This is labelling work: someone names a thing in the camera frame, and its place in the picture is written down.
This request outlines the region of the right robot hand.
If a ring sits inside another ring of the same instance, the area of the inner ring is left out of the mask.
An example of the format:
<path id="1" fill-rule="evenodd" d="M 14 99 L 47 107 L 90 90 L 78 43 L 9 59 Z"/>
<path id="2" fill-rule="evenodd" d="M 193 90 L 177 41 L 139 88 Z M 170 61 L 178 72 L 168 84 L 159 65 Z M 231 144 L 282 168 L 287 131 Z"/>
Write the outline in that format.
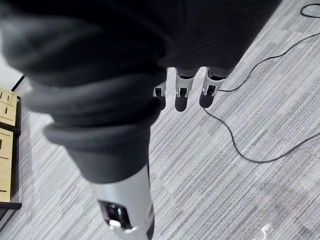
<path id="1" fill-rule="evenodd" d="M 122 240 L 150 240 L 151 126 L 176 69 L 186 108 L 206 68 L 208 108 L 280 5 L 278 0 L 3 0 L 1 51 L 31 84 L 25 105 L 48 114 L 46 138 L 65 147 Z"/>

